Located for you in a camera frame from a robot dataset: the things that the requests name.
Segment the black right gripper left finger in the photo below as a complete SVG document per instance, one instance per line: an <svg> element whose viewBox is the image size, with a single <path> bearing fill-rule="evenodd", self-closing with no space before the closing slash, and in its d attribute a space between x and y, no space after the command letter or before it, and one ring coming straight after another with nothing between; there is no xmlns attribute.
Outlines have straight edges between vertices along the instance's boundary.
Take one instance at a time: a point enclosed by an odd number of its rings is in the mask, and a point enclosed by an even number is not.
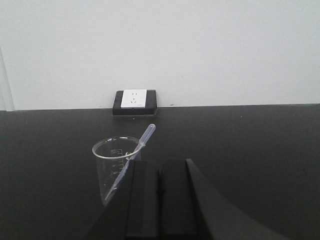
<svg viewBox="0 0 320 240"><path fill-rule="evenodd" d="M159 236L158 170L153 161L136 161L127 216L127 238Z"/></svg>

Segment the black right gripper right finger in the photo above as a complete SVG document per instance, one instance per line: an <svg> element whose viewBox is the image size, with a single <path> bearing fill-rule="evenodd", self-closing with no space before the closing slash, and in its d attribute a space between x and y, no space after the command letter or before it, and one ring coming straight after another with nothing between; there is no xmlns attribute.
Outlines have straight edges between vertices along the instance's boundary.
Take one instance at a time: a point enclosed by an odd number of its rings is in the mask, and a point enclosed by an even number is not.
<svg viewBox="0 0 320 240"><path fill-rule="evenodd" d="M198 228L187 163L166 161L160 171L160 235L162 238L196 238Z"/></svg>

